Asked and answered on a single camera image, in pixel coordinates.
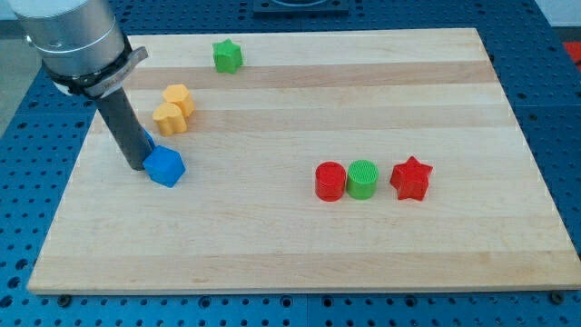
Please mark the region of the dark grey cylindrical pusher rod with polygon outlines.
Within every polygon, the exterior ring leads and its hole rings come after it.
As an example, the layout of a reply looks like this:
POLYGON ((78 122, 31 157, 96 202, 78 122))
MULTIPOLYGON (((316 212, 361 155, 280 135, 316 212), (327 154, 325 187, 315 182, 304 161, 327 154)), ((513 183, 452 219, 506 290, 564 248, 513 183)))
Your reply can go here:
POLYGON ((122 88, 96 100, 97 109, 113 135, 126 162, 135 171, 143 171, 143 161, 151 154, 146 133, 122 88))

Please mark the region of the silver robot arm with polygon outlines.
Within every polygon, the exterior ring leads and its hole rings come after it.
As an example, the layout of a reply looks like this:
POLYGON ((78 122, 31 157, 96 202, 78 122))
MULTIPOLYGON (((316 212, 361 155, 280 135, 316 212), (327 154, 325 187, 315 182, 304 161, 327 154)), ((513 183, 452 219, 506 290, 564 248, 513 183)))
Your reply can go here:
POLYGON ((26 41, 64 94, 92 100, 128 165, 142 171, 152 153, 123 81, 148 57, 133 48, 104 0, 10 0, 26 41))

